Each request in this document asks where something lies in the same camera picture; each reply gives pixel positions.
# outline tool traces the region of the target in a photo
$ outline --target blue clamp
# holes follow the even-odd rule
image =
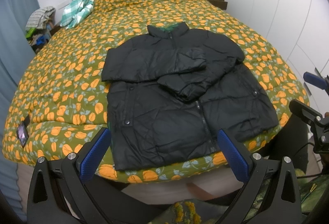
[[[80,149],[76,168],[80,173],[79,178],[83,183],[94,176],[111,141],[111,131],[108,128],[102,127],[92,141],[85,143]]]
[[[305,80],[305,82],[316,86],[317,88],[325,90],[329,95],[329,76],[327,76],[326,78],[322,78],[322,76],[317,76],[313,73],[305,72],[303,75],[303,79]]]
[[[229,136],[227,131],[223,129],[217,133],[217,142],[236,179],[246,184],[253,169],[250,152],[244,144],[237,142],[233,136]]]

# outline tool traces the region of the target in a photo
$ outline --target blue curtain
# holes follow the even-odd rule
[[[8,109],[19,81],[35,56],[25,38],[25,25],[37,0],[0,0],[0,140],[3,138]],[[26,216],[20,204],[16,184],[17,164],[6,160],[0,152],[0,190],[23,221]]]

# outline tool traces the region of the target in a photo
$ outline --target green duvet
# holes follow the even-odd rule
[[[269,142],[287,123],[288,103],[308,103],[302,84],[265,38],[207,0],[95,0],[94,10],[78,27],[61,29],[27,68],[9,108],[3,139],[6,158],[34,165],[78,152],[106,126],[109,85],[101,82],[107,50],[147,33],[149,24],[167,27],[186,22],[225,34],[245,52],[245,65],[266,90],[279,125],[245,145],[255,151]],[[24,148],[16,138],[20,121],[30,115],[30,138]],[[226,163],[222,153],[141,171],[116,171],[108,149],[97,174],[121,182],[175,180]]]

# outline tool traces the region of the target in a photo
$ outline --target jacket collar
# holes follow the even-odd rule
[[[175,29],[173,29],[171,32],[166,32],[161,30],[160,28],[157,28],[152,25],[147,26],[148,33],[154,37],[164,38],[168,39],[170,37],[169,34],[172,34],[172,36],[181,36],[184,33],[186,33],[190,28],[186,25],[185,22],[181,22]]]

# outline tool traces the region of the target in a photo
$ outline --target floral fabric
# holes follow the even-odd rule
[[[93,12],[72,29],[61,29],[32,60],[9,108],[3,138],[3,154],[14,162],[33,166],[37,158],[64,158],[107,124],[106,94],[101,82],[107,50],[147,33],[151,24],[167,27],[186,22],[225,34],[246,55],[245,65],[266,90],[279,125],[245,142],[256,151],[269,142],[290,117],[288,103],[297,98],[308,104],[302,84],[276,49],[264,37],[207,0],[95,0]],[[30,115],[29,139],[24,148],[16,138],[19,123]],[[116,171],[108,149],[97,174],[120,182],[176,180],[226,163],[222,153],[140,171]]]

